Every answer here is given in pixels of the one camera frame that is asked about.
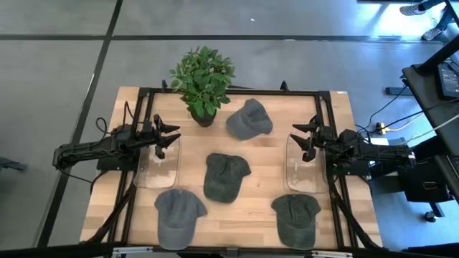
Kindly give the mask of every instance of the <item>gray floor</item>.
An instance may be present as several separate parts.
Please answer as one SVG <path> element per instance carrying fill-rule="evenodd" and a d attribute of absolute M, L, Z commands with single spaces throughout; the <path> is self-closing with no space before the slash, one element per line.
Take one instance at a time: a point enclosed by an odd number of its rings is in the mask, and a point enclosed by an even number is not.
<path fill-rule="evenodd" d="M 114 0 L 0 1 L 0 34 L 104 34 L 114 6 Z M 443 8 L 439 5 L 426 15 L 405 17 L 398 11 L 400 6 L 354 0 L 125 0 L 115 34 L 411 37 L 431 28 Z M 450 25 L 442 40 L 457 33 L 458 28 Z M 55 186 L 52 151 L 70 139 L 101 44 L 0 41 L 0 156 L 30 166 L 25 173 L 0 173 L 0 249 L 34 244 Z M 183 53 L 203 45 L 232 58 L 235 85 L 277 89 L 286 80 L 293 90 L 348 91 L 360 125 L 392 99 L 384 94 L 385 87 L 402 86 L 403 67 L 423 62 L 441 48 L 441 44 L 403 42 L 111 42 L 82 141 L 100 137 L 94 121 L 110 117 L 119 86 L 158 87 Z M 373 122 L 389 123 L 419 109 L 414 99 L 401 97 Z M 387 137 L 409 138 L 429 129 L 422 117 Z M 95 163 L 78 164 L 72 172 L 91 179 Z M 88 200 L 88 185 L 70 179 L 51 244 L 78 242 Z M 402 194 L 375 197 L 374 206 L 387 248 L 459 241 L 459 233 L 451 230 L 459 226 L 454 220 L 459 206 L 454 201 L 442 204 L 447 217 L 435 224 L 419 220 L 428 206 L 410 204 Z"/>

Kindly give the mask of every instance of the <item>desk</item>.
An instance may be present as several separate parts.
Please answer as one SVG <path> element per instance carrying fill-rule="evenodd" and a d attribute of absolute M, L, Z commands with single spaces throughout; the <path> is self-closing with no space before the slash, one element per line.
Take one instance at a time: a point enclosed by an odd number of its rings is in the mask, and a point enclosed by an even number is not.
<path fill-rule="evenodd" d="M 125 101 L 128 101 L 131 107 L 135 106 L 138 90 L 138 87 L 120 87 L 110 128 L 122 123 Z M 282 183 L 285 144 L 289 133 L 299 133 L 291 127 L 292 124 L 307 123 L 316 114 L 314 99 L 304 96 L 257 95 L 257 100 L 265 106 L 273 121 L 273 131 L 269 135 L 259 135 L 251 140 L 239 142 L 226 131 L 225 120 L 241 108 L 250 96 L 229 97 L 231 103 L 222 105 L 214 124 L 209 128 L 201 128 L 192 120 L 178 95 L 157 93 L 154 96 L 151 114 L 158 113 L 165 123 L 181 126 L 177 184 L 181 188 L 193 191 L 208 210 L 207 216 L 197 221 L 196 234 L 191 246 L 285 248 L 278 238 L 276 216 L 270 205 L 275 198 L 294 193 L 286 189 Z M 355 130 L 347 93 L 331 92 L 331 99 L 338 131 L 341 132 L 345 128 Z M 243 179 L 239 196 L 232 204 L 218 204 L 206 199 L 203 194 L 205 158 L 211 152 L 240 155 L 250 165 L 252 174 Z M 119 178 L 120 171 L 109 171 L 94 185 L 81 240 L 91 237 L 112 211 Z M 347 186 L 354 216 L 373 241 L 381 244 L 369 187 L 360 178 L 353 176 L 347 176 Z M 162 191 L 165 190 L 137 189 L 128 244 L 158 245 L 158 212 L 154 207 L 154 201 Z M 316 217 L 316 248 L 336 249 L 328 191 L 311 195 L 317 198 L 322 208 Z M 121 214 L 115 240 L 120 239 L 123 221 Z M 349 245 L 345 221 L 341 215 L 344 241 Z"/>
<path fill-rule="evenodd" d="M 441 100 L 438 97 L 434 75 L 421 76 L 416 72 L 414 67 L 407 67 L 402 71 L 403 75 L 407 78 L 408 87 L 423 110 L 446 102 L 446 100 Z M 459 114 L 459 104 L 452 103 L 431 109 L 425 113 L 425 116 L 432 127 L 437 127 L 457 114 Z M 459 156 L 458 128 L 459 120 L 456 119 L 449 125 L 436 131 L 445 144 L 448 153 L 452 156 Z M 435 162 L 439 165 L 440 171 L 448 182 L 456 201 L 459 202 L 459 175 L 451 167 L 448 159 L 446 155 L 442 155 L 436 157 Z"/>

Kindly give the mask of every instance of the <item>cable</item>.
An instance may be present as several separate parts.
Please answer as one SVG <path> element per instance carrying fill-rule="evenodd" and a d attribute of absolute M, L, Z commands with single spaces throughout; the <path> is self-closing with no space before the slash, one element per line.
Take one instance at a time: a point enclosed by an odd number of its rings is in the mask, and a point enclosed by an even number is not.
<path fill-rule="evenodd" d="M 100 173 L 94 178 L 94 180 L 91 182 L 91 187 L 89 189 L 90 193 L 92 194 L 93 193 L 93 188 L 94 188 L 94 184 L 95 182 L 101 177 L 103 176 L 105 173 L 107 173 L 108 171 L 100 171 Z"/>
<path fill-rule="evenodd" d="M 69 173 L 63 171 L 62 169 L 59 170 L 60 173 L 63 173 L 64 175 L 67 175 L 69 177 L 73 177 L 73 178 L 76 178 L 76 179 L 80 179 L 81 181 L 84 181 L 84 182 L 88 182 L 88 183 L 92 183 L 91 181 L 87 180 L 87 179 L 84 179 L 84 178 L 80 178 L 78 176 L 74 176 L 74 175 L 70 175 Z"/>
<path fill-rule="evenodd" d="M 131 116 L 131 118 L 134 120 L 134 116 L 132 115 L 131 109 L 129 108 L 129 104 L 127 105 L 127 107 L 128 107 L 128 112 L 129 112 L 129 115 L 130 115 L 130 116 Z"/>
<path fill-rule="evenodd" d="M 386 125 L 386 126 L 384 126 L 383 128 L 380 128 L 380 129 L 378 129 L 378 130 L 374 130 L 374 131 L 372 131 L 372 132 L 370 132 L 370 133 L 375 133 L 375 132 L 377 132 L 377 131 L 379 131 L 379 130 L 388 128 L 389 126 L 394 125 L 395 123 L 398 123 L 398 122 L 400 122 L 400 121 L 402 121 L 402 120 L 405 120 L 405 119 L 407 119 L 407 118 L 411 118 L 412 116 L 419 115 L 420 113 L 426 113 L 426 112 L 429 111 L 429 110 L 432 110 L 432 109 L 434 109 L 434 108 L 438 108 L 438 107 L 443 106 L 443 105 L 450 104 L 450 103 L 452 103 L 452 102 L 456 102 L 456 101 L 458 101 L 458 100 L 459 100 L 459 97 L 458 97 L 458 98 L 455 98 L 455 99 L 453 99 L 453 100 L 448 100 L 447 102 L 442 102 L 442 103 L 433 105 L 432 107 L 429 107 L 429 108 L 427 108 L 427 109 L 425 109 L 425 110 L 421 110 L 421 111 L 416 112 L 416 113 L 413 113 L 413 114 L 411 114 L 411 115 L 407 115 L 407 116 L 404 117 L 404 118 L 400 118 L 399 120 L 396 120 L 396 121 L 390 123 L 389 125 Z"/>
<path fill-rule="evenodd" d="M 412 141 L 412 140 L 418 139 L 418 138 L 420 138 L 420 137 L 422 137 L 422 136 L 424 136 L 424 135 L 427 135 L 428 133 L 431 133 L 431 132 L 433 132 L 433 131 L 435 131 L 435 130 L 438 130 L 438 129 L 442 128 L 443 126 L 445 126 L 445 125 L 447 125 L 447 124 L 453 122 L 453 121 L 454 121 L 455 119 L 457 119 L 457 118 L 459 118 L 459 115 L 454 116 L 453 118 L 449 119 L 448 121 L 444 122 L 443 124 L 437 126 L 436 128 L 433 128 L 432 130 L 428 130 L 427 132 L 425 132 L 425 133 L 423 133 L 423 134 L 421 134 L 421 135 L 414 135 L 414 136 L 411 137 L 409 140 L 406 140 L 405 142 L 403 142 L 403 143 L 401 143 L 401 144 L 407 144 L 407 143 L 409 143 L 409 142 Z"/>
<path fill-rule="evenodd" d="M 415 119 L 409 121 L 407 124 L 403 125 L 401 128 L 397 128 L 397 129 L 391 129 L 391 128 L 387 128 L 389 129 L 388 132 L 397 132 L 403 128 L 406 128 L 408 125 L 411 125 L 414 121 L 416 121 L 416 119 L 420 118 L 420 116 L 423 115 L 422 113 L 420 113 Z"/>
<path fill-rule="evenodd" d="M 397 96 L 395 96 L 391 101 L 389 101 L 384 107 L 382 107 L 380 110 L 376 111 L 375 113 L 373 113 L 372 116 L 370 116 L 370 121 L 368 122 L 368 125 L 365 127 L 365 129 L 367 129 L 371 123 L 372 123 L 372 118 L 379 112 L 381 112 L 383 109 L 385 109 L 388 105 L 390 105 L 390 103 L 394 102 L 394 100 L 396 100 L 402 93 L 403 93 L 403 90 L 406 88 L 407 86 L 405 84 L 403 84 L 403 88 L 402 90 L 400 90 L 399 94 L 397 94 Z"/>
<path fill-rule="evenodd" d="M 372 144 L 372 139 L 370 138 L 370 133 L 369 133 L 369 131 L 368 131 L 366 128 L 364 128 L 363 126 L 361 126 L 361 125 L 357 125 L 357 124 L 356 124 L 355 126 L 358 127 L 358 128 L 361 128 L 362 130 L 365 130 L 366 136 L 367 136 L 367 138 L 368 138 L 368 143 L 369 143 L 369 144 Z"/>
<path fill-rule="evenodd" d="M 99 129 L 100 132 L 102 133 L 105 133 L 105 134 L 113 134 L 113 135 L 117 135 L 119 134 L 121 131 L 123 131 L 124 127 L 126 126 L 126 111 L 127 110 L 130 110 L 129 113 L 131 114 L 131 109 L 129 109 L 129 104 L 127 101 L 124 102 L 124 108 L 123 108 L 123 125 L 121 126 L 121 129 L 120 130 L 117 130 L 115 132 L 108 132 L 107 131 L 107 121 L 105 121 L 104 118 L 97 118 L 95 120 L 95 127 L 97 127 Z M 102 128 L 100 128 L 99 126 L 99 120 L 102 120 L 104 125 L 105 125 L 105 130 L 103 130 Z"/>

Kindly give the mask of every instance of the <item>metal bracket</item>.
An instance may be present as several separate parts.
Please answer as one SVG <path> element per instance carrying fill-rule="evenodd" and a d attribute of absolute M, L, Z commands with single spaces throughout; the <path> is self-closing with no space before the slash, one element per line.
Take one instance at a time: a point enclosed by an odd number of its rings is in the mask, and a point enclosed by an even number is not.
<path fill-rule="evenodd" d="M 311 256 L 314 258 L 350 258 L 352 253 L 330 252 L 330 251 L 312 251 Z"/>
<path fill-rule="evenodd" d="M 141 98 L 141 97 L 146 97 L 151 91 L 151 88 L 148 88 L 148 87 L 142 87 L 140 89 L 138 89 L 138 94 L 137 94 L 137 98 Z"/>
<path fill-rule="evenodd" d="M 325 101 L 331 101 L 331 95 L 328 90 L 319 90 L 318 95 L 321 96 Z"/>
<path fill-rule="evenodd" d="M 280 84 L 280 90 L 283 90 L 285 92 L 289 92 L 290 90 L 288 89 L 288 86 L 287 86 L 287 82 L 286 81 L 282 81 L 282 83 Z"/>
<path fill-rule="evenodd" d="M 227 248 L 227 256 L 228 257 L 238 257 L 239 256 L 239 248 L 237 248 L 237 247 L 228 247 Z"/>
<path fill-rule="evenodd" d="M 166 91 L 166 88 L 167 88 L 167 82 L 166 82 L 165 80 L 163 80 L 163 81 L 161 82 L 161 89 L 163 90 L 163 92 L 165 92 L 165 91 Z"/>
<path fill-rule="evenodd" d="M 113 254 L 137 254 L 144 252 L 153 252 L 153 247 L 116 247 L 113 248 Z"/>

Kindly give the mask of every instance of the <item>green leaves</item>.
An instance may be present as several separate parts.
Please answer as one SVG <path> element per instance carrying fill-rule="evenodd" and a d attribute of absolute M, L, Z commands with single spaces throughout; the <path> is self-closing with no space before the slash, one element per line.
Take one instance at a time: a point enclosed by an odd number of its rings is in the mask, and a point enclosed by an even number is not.
<path fill-rule="evenodd" d="M 207 48 L 207 47 L 204 46 L 204 47 L 201 49 L 201 56 L 202 56 L 202 57 L 207 57 L 207 55 L 209 55 L 209 48 Z"/>
<path fill-rule="evenodd" d="M 215 107 L 212 104 L 206 104 L 206 109 L 209 115 L 215 114 Z"/>
<path fill-rule="evenodd" d="M 198 114 L 198 116 L 200 116 L 200 117 L 204 116 L 204 108 L 202 106 L 202 100 L 198 99 L 194 103 L 194 109 L 196 110 L 196 114 Z"/>
<path fill-rule="evenodd" d="M 228 97 L 219 97 L 218 101 L 220 101 L 223 104 L 228 104 L 231 100 Z"/>
<path fill-rule="evenodd" d="M 213 74 L 213 75 L 212 75 L 212 78 L 215 78 L 216 80 L 218 80 L 218 81 L 220 82 L 220 81 L 223 81 L 223 80 L 224 80 L 224 75 L 221 75 L 221 74 Z"/>
<path fill-rule="evenodd" d="M 171 88 L 175 89 L 175 88 L 177 88 L 177 86 L 179 86 L 179 84 L 180 84 L 180 82 L 178 80 L 174 80 L 171 83 Z"/>
<path fill-rule="evenodd" d="M 221 96 L 224 94 L 224 91 L 226 90 L 226 87 L 223 85 L 218 85 L 212 89 L 212 92 L 214 93 L 215 96 Z"/>
<path fill-rule="evenodd" d="M 215 57 L 215 55 L 217 55 L 218 53 L 218 50 L 214 49 L 210 52 L 210 57 Z"/>
<path fill-rule="evenodd" d="M 227 86 L 234 78 L 235 68 L 229 57 L 223 58 L 217 49 L 197 47 L 185 54 L 175 70 L 169 70 L 174 80 L 171 87 L 183 96 L 190 112 L 199 117 L 214 115 L 221 103 L 229 103 Z"/>
<path fill-rule="evenodd" d="M 203 75 L 206 72 L 204 69 L 198 69 L 194 71 L 194 75 Z"/>

